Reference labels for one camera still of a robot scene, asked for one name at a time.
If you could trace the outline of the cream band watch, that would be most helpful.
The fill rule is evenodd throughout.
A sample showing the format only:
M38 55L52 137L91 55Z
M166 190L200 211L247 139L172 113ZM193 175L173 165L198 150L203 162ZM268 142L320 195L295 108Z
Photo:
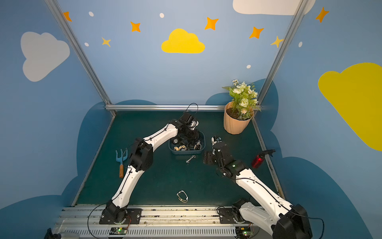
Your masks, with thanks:
M202 148L202 144L201 144L201 142L199 141L199 142L197 142L197 143L195 144L195 146L194 146L194 150L201 150L201 148Z

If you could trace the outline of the black band smartwatch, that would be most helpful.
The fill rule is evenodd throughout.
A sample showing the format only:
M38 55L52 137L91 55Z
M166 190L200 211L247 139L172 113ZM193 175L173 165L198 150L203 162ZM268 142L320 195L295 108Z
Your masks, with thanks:
M172 139L172 144L177 145L177 144L179 144L179 143L180 143L180 139L179 139L179 137L174 137L174 138Z

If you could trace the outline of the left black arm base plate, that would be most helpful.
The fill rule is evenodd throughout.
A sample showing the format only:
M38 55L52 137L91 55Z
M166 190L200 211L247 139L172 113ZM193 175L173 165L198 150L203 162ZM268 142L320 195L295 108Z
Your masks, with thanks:
M127 208L122 209L116 214L116 217L103 210L101 218L99 220L100 225L127 225L127 224L139 224L142 214L141 208Z

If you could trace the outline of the beige square watch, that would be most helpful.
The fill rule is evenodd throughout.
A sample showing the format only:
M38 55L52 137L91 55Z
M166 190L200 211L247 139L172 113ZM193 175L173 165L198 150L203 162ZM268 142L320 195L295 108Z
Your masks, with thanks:
M174 150L175 151L183 151L183 150L187 150L187 147L185 145L175 146Z

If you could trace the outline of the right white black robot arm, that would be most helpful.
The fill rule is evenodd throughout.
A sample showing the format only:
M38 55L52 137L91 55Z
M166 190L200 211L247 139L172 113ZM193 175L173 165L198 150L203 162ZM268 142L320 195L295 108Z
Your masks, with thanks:
M311 239L307 211L292 205L264 184L241 160L235 159L220 137L211 139L212 151L205 153L205 164L217 165L224 177L246 190L261 206L242 199L233 207L239 219L259 226L274 239Z

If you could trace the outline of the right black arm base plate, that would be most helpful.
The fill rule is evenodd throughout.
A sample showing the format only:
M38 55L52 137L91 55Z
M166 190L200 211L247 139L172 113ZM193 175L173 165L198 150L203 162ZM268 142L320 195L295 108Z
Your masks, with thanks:
M250 221L244 220L236 209L219 207L216 211L221 224L251 224Z

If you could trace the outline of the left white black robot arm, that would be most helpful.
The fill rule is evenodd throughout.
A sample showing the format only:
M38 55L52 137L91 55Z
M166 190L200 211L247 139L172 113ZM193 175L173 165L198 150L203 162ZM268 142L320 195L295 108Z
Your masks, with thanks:
M179 119L170 120L162 129L144 138L137 138L132 144L129 165L115 195L106 203L99 223L101 225L121 225L129 217L127 206L131 194L140 177L153 164L154 152L168 140L181 136L187 140L197 141L200 133L199 121L189 112Z

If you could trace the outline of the silver bracelet watch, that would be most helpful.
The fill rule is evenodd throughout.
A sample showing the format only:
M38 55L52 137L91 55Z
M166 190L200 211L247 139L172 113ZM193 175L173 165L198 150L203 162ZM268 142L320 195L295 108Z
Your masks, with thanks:
M187 193L184 190L179 191L177 193L177 197L178 197L179 201L182 203L188 203L188 201L189 201L189 196L187 195Z

